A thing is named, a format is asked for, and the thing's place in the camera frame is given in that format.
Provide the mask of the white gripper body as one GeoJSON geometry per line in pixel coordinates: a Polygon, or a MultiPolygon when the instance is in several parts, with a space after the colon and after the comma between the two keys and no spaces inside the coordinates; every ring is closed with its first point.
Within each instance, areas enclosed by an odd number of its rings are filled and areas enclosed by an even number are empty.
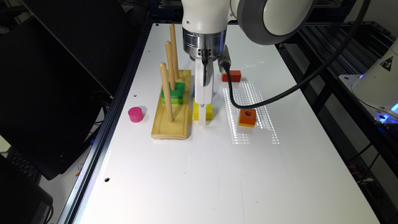
{"type": "Polygon", "coordinates": [[[195,59],[195,102],[199,105],[211,104],[213,99],[213,62],[206,66],[200,58],[195,59]]]}

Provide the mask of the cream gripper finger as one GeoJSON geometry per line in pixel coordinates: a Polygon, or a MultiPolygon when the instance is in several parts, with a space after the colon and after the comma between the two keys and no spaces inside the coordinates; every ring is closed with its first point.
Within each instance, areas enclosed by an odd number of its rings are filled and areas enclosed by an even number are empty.
{"type": "Polygon", "coordinates": [[[204,126],[206,124],[206,105],[198,105],[198,124],[204,126]]]}

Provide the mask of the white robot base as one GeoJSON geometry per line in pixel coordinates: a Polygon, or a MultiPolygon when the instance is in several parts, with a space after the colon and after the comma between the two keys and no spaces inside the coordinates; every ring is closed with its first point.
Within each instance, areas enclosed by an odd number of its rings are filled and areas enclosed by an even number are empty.
{"type": "Polygon", "coordinates": [[[397,41],[364,74],[339,79],[376,124],[397,126],[397,41]]]}

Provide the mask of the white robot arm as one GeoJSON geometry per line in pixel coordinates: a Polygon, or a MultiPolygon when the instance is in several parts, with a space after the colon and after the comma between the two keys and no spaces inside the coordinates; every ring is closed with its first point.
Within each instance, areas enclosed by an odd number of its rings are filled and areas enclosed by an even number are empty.
{"type": "Polygon", "coordinates": [[[254,43],[272,45],[293,36],[308,19],[315,0],[185,0],[183,49],[195,62],[198,122],[206,123],[213,99],[213,62],[226,52],[228,22],[236,20],[254,43]]]}

